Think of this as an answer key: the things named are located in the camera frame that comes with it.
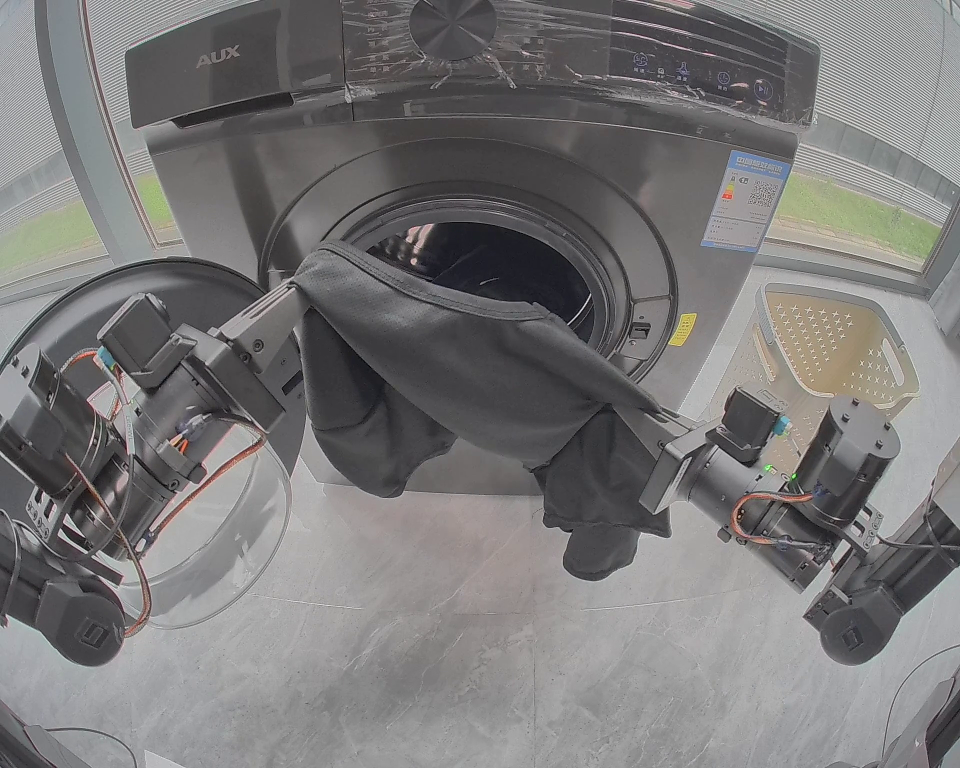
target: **gray fabric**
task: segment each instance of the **gray fabric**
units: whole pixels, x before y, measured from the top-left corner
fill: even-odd
[[[574,575],[628,564],[637,531],[670,535],[667,513],[637,502],[654,458],[611,408],[659,406],[559,318],[432,285],[339,242],[294,281],[314,307],[301,338],[307,413],[359,488],[398,495],[462,437],[536,469],[544,523],[575,532],[564,559]]]

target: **yellow warning sticker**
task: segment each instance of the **yellow warning sticker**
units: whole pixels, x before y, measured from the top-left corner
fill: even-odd
[[[697,313],[690,312],[686,315],[680,316],[680,322],[677,324],[677,330],[673,332],[673,337],[670,339],[667,344],[671,347],[682,347],[686,344],[686,340],[690,338],[690,334],[693,332],[693,326],[697,322]]]

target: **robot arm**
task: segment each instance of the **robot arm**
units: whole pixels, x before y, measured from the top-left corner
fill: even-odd
[[[140,388],[125,409],[126,440],[43,350],[17,353],[0,372],[0,453],[36,487],[29,524],[0,519],[0,619],[38,629],[79,664],[119,653],[146,612],[128,626],[110,588],[121,575],[98,554],[138,560],[176,514],[157,524],[178,490],[203,482],[204,460],[234,424],[262,444],[284,410],[261,374],[307,308],[285,283],[203,332],[174,330],[159,300],[131,297],[100,330],[103,346],[86,353]],[[301,382],[298,369],[284,393]]]
[[[262,444],[284,414],[262,375],[308,308],[286,282],[203,332],[173,329],[150,295],[130,298],[90,352],[108,375],[115,364],[140,388],[127,409],[126,441],[41,349],[27,346],[11,360],[0,372],[0,453],[36,488],[26,510],[31,526],[0,520],[0,617],[37,628],[76,663],[106,663],[119,652],[145,615],[129,623],[109,586],[120,575],[97,554],[138,561],[176,514],[160,518],[178,489],[204,480],[204,460],[232,425]],[[284,391],[301,382],[298,371]],[[929,510],[883,543],[882,516],[867,502],[899,452],[896,431],[872,405],[837,397],[786,478],[758,468],[760,451],[786,424],[785,409],[769,393],[737,388],[714,423],[621,412],[659,457],[639,502],[655,513],[676,500],[692,503],[717,522],[721,540],[753,550],[797,591],[845,541],[849,552],[805,618],[833,659],[860,663],[960,561],[950,517],[960,479],[944,483]]]
[[[804,613],[827,655],[860,664],[889,642],[902,616],[960,564],[960,468],[941,465],[930,496],[891,539],[868,502],[900,451],[882,413],[855,397],[830,403],[792,477],[769,474],[758,457],[783,424],[786,404],[738,387],[724,417],[692,424],[681,417],[623,414],[659,460],[640,501],[659,512],[688,501],[773,567],[806,589],[845,543],[824,589]]]

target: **qr code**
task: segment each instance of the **qr code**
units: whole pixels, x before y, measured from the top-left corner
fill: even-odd
[[[763,181],[757,179],[754,181],[754,188],[750,190],[750,205],[762,205],[765,208],[772,207],[777,201],[777,194],[780,192],[780,185],[775,181]]]

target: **dial knob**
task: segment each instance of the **dial knob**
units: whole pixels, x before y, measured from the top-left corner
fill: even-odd
[[[493,40],[496,9],[491,0],[419,0],[410,12],[410,34],[427,56],[469,59]]]

